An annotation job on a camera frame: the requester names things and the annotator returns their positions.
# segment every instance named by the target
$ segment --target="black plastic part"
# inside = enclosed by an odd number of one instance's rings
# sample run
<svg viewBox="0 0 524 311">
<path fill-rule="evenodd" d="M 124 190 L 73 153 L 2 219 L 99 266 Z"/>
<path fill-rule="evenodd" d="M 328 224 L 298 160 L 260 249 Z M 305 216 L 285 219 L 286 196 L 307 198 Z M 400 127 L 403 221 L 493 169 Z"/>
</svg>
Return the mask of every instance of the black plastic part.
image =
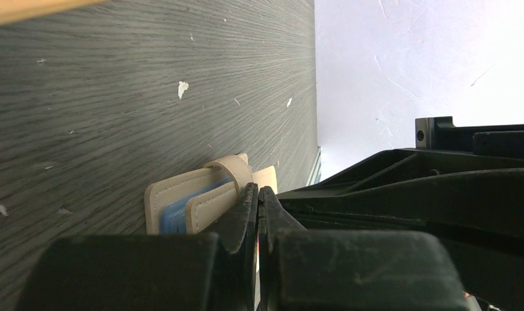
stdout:
<svg viewBox="0 0 524 311">
<path fill-rule="evenodd" d="M 473 152 L 474 135 L 489 132 L 524 132 L 524 124 L 456 127 L 452 117 L 417 119 L 416 147 Z"/>
<path fill-rule="evenodd" d="M 431 233 L 467 292 L 524 311 L 524 159 L 392 150 L 279 199 L 308 229 Z"/>
<path fill-rule="evenodd" d="M 303 225 L 282 208 L 271 187 L 261 189 L 258 201 L 260 310 L 278 310 L 279 307 L 279 259 L 274 251 L 277 235 L 305 230 Z"/>
<path fill-rule="evenodd" d="M 439 241 L 419 232 L 279 235 L 279 310 L 467 311 Z"/>
<path fill-rule="evenodd" d="M 213 310 L 217 257 L 214 233 L 61 239 L 33 269 L 16 310 Z"/>
<path fill-rule="evenodd" d="M 475 133 L 473 153 L 481 156 L 524 158 L 524 131 Z"/>
<path fill-rule="evenodd" d="M 222 242 L 222 264 L 215 272 L 218 296 L 211 310 L 253 310 L 256 275 L 258 186 L 246 185 L 237 202 L 203 232 L 217 233 Z"/>
</svg>

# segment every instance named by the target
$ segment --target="screw hole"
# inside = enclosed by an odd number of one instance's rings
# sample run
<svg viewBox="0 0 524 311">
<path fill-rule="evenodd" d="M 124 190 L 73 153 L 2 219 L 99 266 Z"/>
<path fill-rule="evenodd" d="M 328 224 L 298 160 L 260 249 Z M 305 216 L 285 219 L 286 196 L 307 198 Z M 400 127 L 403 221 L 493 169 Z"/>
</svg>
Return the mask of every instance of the screw hole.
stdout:
<svg viewBox="0 0 524 311">
<path fill-rule="evenodd" d="M 416 133 L 416 139 L 418 139 L 418 141 L 423 141 L 424 140 L 424 133 L 422 131 L 418 131 Z"/>
</svg>

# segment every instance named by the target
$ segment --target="white paint speck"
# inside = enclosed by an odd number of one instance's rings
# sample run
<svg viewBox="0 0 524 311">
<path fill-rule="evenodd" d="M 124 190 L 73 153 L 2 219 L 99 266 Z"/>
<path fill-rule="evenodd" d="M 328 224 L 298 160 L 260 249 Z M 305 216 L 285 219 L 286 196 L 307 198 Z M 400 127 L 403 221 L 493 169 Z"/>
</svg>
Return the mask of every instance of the white paint speck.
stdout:
<svg viewBox="0 0 524 311">
<path fill-rule="evenodd" d="M 181 99 L 183 92 L 189 89 L 189 83 L 180 81 L 177 87 L 177 96 Z"/>
<path fill-rule="evenodd" d="M 73 212 L 71 211 L 68 211 L 67 209 L 64 209 L 64 208 L 61 208 L 58 210 L 58 214 L 63 214 L 63 215 L 71 215 Z"/>
<path fill-rule="evenodd" d="M 2 204 L 0 204 L 0 212 L 3 216 L 8 216 L 8 212 L 6 211 L 6 207 Z"/>
</svg>

